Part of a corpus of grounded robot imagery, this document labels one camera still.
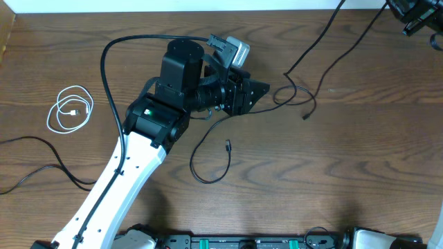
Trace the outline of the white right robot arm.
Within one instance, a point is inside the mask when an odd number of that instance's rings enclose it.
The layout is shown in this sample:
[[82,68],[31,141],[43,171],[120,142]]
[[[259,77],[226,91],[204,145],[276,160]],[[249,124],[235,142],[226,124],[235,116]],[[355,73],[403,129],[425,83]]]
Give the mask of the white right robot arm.
[[[434,50],[442,51],[442,45],[437,42],[437,37],[442,35],[442,0],[386,0],[386,5],[395,18],[405,24],[402,30],[404,35],[410,37],[423,27],[428,27],[434,30],[434,33],[430,36],[429,44]],[[344,232],[343,237],[338,240],[335,247],[442,249],[442,215],[439,215],[431,238],[426,243],[412,237],[398,237],[368,228],[353,227]]]

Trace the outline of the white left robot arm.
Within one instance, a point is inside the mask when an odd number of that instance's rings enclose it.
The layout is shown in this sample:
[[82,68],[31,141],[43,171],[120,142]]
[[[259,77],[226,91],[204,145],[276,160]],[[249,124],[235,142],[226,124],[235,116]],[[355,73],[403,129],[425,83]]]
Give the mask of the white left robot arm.
[[198,37],[169,37],[155,91],[144,89],[118,123],[113,156],[80,209],[52,241],[35,248],[154,248],[139,230],[118,229],[142,186],[188,128],[191,114],[208,108],[228,116],[248,113],[269,91],[242,70],[250,51],[234,38],[211,36],[207,54]]

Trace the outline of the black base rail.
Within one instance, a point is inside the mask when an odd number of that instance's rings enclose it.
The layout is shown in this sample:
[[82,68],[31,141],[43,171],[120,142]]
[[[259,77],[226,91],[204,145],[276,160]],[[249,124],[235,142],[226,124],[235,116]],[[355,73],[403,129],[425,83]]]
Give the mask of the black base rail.
[[390,235],[363,227],[330,232],[312,227],[305,234],[209,235],[191,232],[161,234],[146,225],[134,225],[116,236],[112,248],[138,249],[307,249],[374,248],[423,249],[427,244],[414,235]]

